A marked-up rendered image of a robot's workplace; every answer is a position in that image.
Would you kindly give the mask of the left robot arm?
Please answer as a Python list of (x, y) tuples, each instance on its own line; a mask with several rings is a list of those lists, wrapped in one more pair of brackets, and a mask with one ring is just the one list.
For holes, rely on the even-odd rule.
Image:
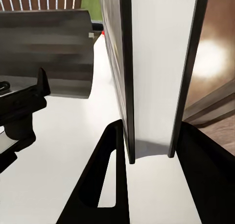
[(46, 72), (39, 67), (37, 84), (12, 92), (8, 81), (0, 81), (0, 174), (17, 160), (15, 152), (36, 141), (32, 113), (47, 107), (50, 95)]

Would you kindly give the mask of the hardback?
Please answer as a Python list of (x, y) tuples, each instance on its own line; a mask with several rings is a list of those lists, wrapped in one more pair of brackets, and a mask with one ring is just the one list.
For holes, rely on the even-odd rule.
[(100, 0), (129, 164), (174, 157), (208, 0)]

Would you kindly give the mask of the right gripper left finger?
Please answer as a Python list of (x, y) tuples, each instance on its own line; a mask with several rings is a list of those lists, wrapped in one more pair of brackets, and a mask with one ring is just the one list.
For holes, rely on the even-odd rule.
[[(98, 207), (116, 149), (116, 205)], [(130, 224), (122, 119), (107, 125), (56, 224)]]

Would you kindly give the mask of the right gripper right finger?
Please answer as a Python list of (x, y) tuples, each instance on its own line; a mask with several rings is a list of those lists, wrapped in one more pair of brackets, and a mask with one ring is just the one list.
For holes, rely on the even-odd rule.
[(182, 121), (176, 153), (202, 224), (235, 224), (235, 156)]

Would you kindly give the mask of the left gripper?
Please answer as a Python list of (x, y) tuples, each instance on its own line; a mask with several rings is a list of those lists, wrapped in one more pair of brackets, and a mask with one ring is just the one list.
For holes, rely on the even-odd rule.
[(50, 95), (46, 72), (39, 67), (37, 84), (0, 97), (0, 127), (11, 133), (23, 133), (32, 126), (32, 113), (47, 107)]

